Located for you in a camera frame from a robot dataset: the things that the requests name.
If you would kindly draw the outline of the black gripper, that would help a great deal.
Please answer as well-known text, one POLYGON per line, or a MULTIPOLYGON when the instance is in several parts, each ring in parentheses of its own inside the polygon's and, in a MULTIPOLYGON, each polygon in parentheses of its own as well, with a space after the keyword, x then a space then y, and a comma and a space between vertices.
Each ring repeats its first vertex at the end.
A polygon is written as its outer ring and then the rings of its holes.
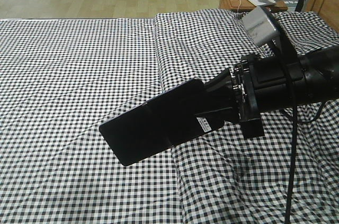
POLYGON ((204 84, 208 94, 232 94, 233 83, 236 105, 195 107, 195 116, 207 120, 240 122, 244 138, 264 136, 261 113, 297 107, 295 83, 302 81, 301 69, 294 62, 288 67, 276 56, 259 59, 254 54, 243 56, 229 68, 204 84))

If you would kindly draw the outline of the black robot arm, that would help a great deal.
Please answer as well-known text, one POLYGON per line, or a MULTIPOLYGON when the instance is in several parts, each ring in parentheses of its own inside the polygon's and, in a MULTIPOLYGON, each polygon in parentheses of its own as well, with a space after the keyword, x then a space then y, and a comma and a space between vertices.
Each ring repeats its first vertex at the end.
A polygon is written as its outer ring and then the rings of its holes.
POLYGON ((232 69, 225 69, 205 84, 200 118, 240 124, 244 138, 264 136, 261 113, 338 98, 338 47, 296 56, 288 64, 295 100, 276 56, 242 57, 232 69))

